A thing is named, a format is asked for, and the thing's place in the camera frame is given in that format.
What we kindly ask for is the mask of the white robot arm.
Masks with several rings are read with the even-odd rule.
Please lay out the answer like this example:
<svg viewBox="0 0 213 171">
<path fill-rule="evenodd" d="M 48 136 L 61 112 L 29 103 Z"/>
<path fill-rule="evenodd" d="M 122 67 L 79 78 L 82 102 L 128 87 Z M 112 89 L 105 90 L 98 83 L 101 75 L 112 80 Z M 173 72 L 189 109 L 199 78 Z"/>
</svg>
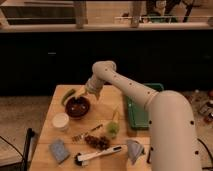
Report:
<svg viewBox="0 0 213 171">
<path fill-rule="evenodd" d="M 92 76 L 76 93 L 100 97 L 106 82 L 149 114 L 152 171 L 202 171 L 197 132 L 189 101 L 173 90 L 157 91 L 120 75 L 113 61 L 92 65 Z"/>
</svg>

